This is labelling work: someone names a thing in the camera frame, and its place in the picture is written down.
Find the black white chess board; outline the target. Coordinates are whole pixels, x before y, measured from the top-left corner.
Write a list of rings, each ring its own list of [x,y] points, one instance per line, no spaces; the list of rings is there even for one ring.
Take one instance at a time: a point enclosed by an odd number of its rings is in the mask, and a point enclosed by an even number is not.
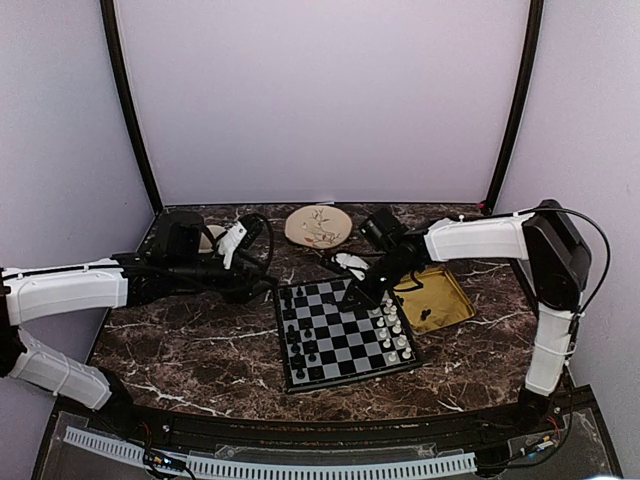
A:
[[[385,366],[380,354],[372,354],[373,333],[371,319],[374,310],[340,311],[342,299],[350,280],[335,278],[315,282],[281,286],[273,294],[286,392],[297,394],[357,381],[409,371],[422,365],[422,355],[415,345],[408,320],[398,299],[390,297],[401,311],[400,317],[415,359],[408,364]],[[303,368],[293,369],[290,359],[292,343],[298,342],[304,356]],[[315,353],[317,359],[308,364],[306,356]],[[310,380],[308,370],[322,367],[324,377]]]

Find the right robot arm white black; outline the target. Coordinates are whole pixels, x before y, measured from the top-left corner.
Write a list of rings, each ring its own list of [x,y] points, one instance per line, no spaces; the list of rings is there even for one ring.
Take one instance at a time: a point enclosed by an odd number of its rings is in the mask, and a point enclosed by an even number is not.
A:
[[[510,424],[517,432],[530,434],[549,416],[549,405],[542,397],[555,391],[592,301],[584,295],[592,254],[574,218],[587,217],[552,199],[528,210],[479,219],[443,218],[417,228],[406,227],[389,210],[381,209],[360,230],[382,251],[382,258],[355,271],[339,307],[343,311],[375,309],[404,276],[432,264],[484,258],[528,262],[538,327],[524,387],[535,395],[511,410]]]

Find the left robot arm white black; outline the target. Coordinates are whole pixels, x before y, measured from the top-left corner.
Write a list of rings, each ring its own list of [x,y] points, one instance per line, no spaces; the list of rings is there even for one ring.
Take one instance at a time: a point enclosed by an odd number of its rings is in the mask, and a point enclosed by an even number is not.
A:
[[[249,252],[267,238],[268,257]],[[172,296],[213,292],[229,303],[247,303],[275,284],[268,274],[274,231],[262,214],[250,213],[227,228],[211,230],[195,212],[160,216],[150,244],[136,252],[47,269],[1,272],[1,375],[100,412],[120,436],[141,427],[140,412],[116,374],[91,367],[43,344],[23,325],[64,313],[138,307]]]

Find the gold metal tray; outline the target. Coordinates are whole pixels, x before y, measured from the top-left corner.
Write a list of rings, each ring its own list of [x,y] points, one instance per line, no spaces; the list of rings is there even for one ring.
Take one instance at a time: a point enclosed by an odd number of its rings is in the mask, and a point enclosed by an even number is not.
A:
[[[405,276],[393,289],[414,334],[424,335],[472,319],[476,308],[443,266]],[[420,320],[422,310],[432,314]]]

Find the black chess pawn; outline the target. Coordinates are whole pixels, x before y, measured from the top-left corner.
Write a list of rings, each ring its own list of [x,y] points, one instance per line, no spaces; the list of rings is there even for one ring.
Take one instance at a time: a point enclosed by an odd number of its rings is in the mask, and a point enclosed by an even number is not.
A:
[[[308,370],[309,379],[310,380],[318,380],[324,377],[324,372],[322,367],[313,367]]]

